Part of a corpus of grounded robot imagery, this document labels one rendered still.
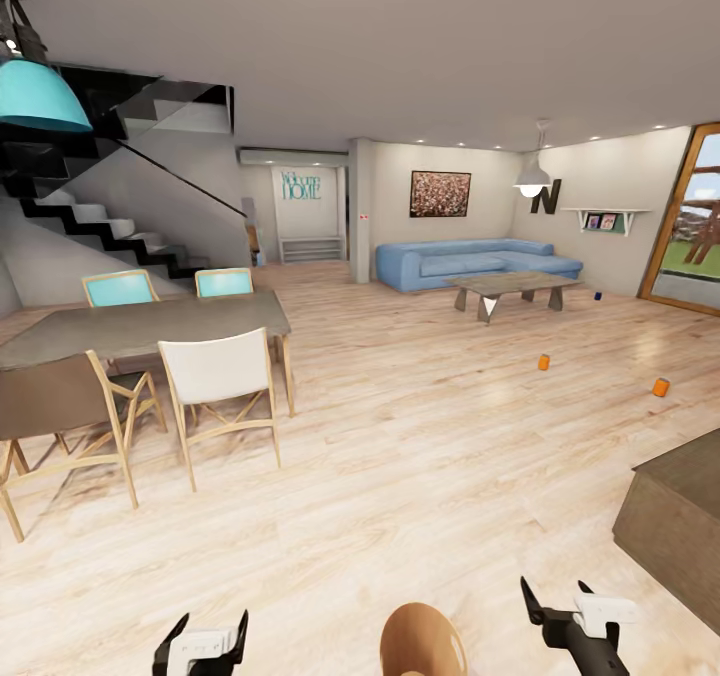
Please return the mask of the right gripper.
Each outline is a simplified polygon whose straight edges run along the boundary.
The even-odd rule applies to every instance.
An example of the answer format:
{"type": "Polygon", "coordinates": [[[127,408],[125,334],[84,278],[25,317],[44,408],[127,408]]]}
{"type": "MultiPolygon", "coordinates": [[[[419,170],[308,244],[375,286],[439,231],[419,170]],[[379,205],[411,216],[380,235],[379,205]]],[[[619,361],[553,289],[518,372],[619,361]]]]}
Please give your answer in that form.
{"type": "MultiPolygon", "coordinates": [[[[521,589],[527,606],[530,622],[542,625],[542,636],[547,647],[568,649],[581,676],[596,676],[596,672],[613,666],[624,670],[631,676],[617,655],[619,644],[619,623],[607,623],[606,638],[587,637],[583,628],[573,619],[575,611],[563,611],[552,607],[541,607],[527,580],[521,577],[521,589]]],[[[582,594],[592,594],[593,590],[578,580],[582,594]]]]}

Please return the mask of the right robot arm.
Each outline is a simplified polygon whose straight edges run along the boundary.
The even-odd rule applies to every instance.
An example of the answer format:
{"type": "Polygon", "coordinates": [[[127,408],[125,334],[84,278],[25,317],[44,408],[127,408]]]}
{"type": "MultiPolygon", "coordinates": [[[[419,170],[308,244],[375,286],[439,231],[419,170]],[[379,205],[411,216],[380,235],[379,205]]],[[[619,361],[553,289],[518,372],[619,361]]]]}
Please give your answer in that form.
{"type": "Polygon", "coordinates": [[[622,595],[596,594],[578,580],[581,593],[575,593],[578,612],[541,607],[527,580],[521,577],[521,589],[530,622],[542,625],[547,647],[568,649],[581,676],[631,676],[617,655],[619,623],[635,624],[639,606],[622,595]]]}

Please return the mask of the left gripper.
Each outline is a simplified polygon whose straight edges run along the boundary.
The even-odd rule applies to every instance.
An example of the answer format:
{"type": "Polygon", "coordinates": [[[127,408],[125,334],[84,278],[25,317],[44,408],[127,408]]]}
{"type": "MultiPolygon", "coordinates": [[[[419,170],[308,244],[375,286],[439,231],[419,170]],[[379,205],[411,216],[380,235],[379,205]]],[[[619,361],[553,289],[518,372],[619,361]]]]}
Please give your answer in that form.
{"type": "MultiPolygon", "coordinates": [[[[171,629],[167,638],[159,645],[159,648],[153,653],[153,676],[167,676],[167,666],[169,661],[170,644],[175,637],[183,633],[185,625],[189,620],[189,613],[185,613],[179,622],[171,629]]],[[[245,636],[247,634],[247,622],[249,621],[249,613],[245,609],[243,616],[237,627],[238,636],[234,647],[229,653],[223,653],[220,657],[198,659],[193,665],[189,676],[232,676],[232,670],[235,665],[239,665],[243,660],[243,648],[245,647],[245,636]]]]}

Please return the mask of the trash can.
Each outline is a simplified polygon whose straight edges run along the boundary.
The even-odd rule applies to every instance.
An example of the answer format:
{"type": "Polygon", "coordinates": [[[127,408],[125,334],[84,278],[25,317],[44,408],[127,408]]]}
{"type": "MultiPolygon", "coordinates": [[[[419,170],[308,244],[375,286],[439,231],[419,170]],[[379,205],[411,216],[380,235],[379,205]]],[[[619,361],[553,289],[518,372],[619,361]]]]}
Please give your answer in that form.
{"type": "Polygon", "coordinates": [[[408,602],[388,617],[379,643],[382,676],[469,676],[464,645],[449,618],[408,602]]]}

